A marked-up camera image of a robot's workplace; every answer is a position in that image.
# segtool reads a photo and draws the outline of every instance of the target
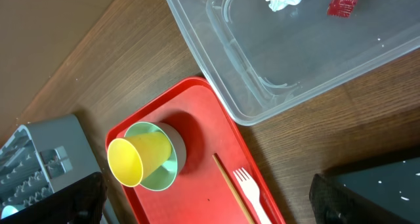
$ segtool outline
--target chopstick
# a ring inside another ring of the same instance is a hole
[[[243,214],[247,218],[248,223],[255,224],[254,219],[252,219],[252,216],[247,209],[247,206],[245,206],[245,204],[243,203],[241,197],[238,194],[238,191],[235,189],[235,186],[232,184],[231,180],[229,179],[229,176],[226,174],[226,171],[222,167],[218,156],[216,154],[213,154],[213,158],[215,159],[216,165],[219,168],[220,172],[222,173],[224,180],[228,184],[230,191],[232,192],[232,194],[234,195],[234,197],[235,197],[236,201],[238,202],[240,208],[242,209]]]

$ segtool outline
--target red tray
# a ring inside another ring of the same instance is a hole
[[[138,121],[172,125],[184,139],[187,151],[184,169],[167,190],[123,186],[139,223],[247,223],[212,158],[214,153],[219,155],[256,223],[257,214],[232,174],[241,167],[260,187],[261,204],[271,222],[285,223],[236,124],[205,79],[186,78],[143,106],[109,131],[106,148]]]

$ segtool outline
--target gray dish rack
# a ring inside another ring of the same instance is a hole
[[[0,149],[0,205],[28,207],[100,171],[73,115],[21,125]],[[118,223],[109,202],[101,223]]]

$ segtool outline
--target wooden table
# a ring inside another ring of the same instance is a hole
[[[187,76],[200,75],[166,0],[115,0],[17,123],[75,113],[121,223],[134,223],[108,168],[107,131]],[[312,176],[420,142],[420,51],[240,130],[288,223],[313,223]],[[1,138],[2,143],[16,129]]]

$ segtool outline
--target white fork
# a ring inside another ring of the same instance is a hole
[[[243,193],[254,207],[255,212],[257,213],[258,218],[260,219],[260,222],[262,224],[271,224],[270,219],[268,218],[260,203],[260,188],[258,188],[258,185],[254,181],[252,176],[250,176],[244,168],[237,169],[236,171],[234,171],[234,175],[238,180],[238,183],[241,186]]]

